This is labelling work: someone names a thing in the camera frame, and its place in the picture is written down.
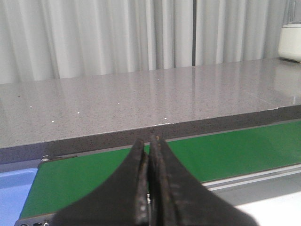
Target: green conveyor belt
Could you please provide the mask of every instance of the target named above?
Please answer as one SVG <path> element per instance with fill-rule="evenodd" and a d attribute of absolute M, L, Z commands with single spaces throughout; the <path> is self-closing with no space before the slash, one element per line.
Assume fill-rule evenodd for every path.
<path fill-rule="evenodd" d="M 210 181 L 300 163 L 301 121 L 168 143 L 199 181 Z M 107 179 L 128 152 L 42 164 L 20 218 L 56 212 L 83 197 Z"/>

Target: countertop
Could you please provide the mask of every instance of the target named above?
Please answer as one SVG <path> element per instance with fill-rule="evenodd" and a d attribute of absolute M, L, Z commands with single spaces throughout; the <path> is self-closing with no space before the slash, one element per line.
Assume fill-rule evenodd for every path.
<path fill-rule="evenodd" d="M 264 59 L 0 85 L 0 164 L 301 118 L 301 64 Z"/>

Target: curtain fold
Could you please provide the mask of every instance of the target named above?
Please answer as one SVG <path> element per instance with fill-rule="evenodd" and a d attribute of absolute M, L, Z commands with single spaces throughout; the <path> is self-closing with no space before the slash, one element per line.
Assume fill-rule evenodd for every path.
<path fill-rule="evenodd" d="M 277 57 L 285 0 L 0 0 L 0 84 Z"/>

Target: gray countertop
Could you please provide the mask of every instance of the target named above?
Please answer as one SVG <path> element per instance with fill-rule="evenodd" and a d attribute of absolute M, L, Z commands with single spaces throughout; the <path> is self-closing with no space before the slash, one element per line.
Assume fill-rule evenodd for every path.
<path fill-rule="evenodd" d="M 264 59 L 0 85 L 0 163 L 301 118 L 301 64 Z"/>

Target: blue container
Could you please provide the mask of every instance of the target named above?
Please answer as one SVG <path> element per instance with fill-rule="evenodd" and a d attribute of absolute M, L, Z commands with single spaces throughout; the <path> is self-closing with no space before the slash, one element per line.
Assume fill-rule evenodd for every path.
<path fill-rule="evenodd" d="M 0 173 L 0 226 L 13 226 L 19 219 L 37 169 Z"/>

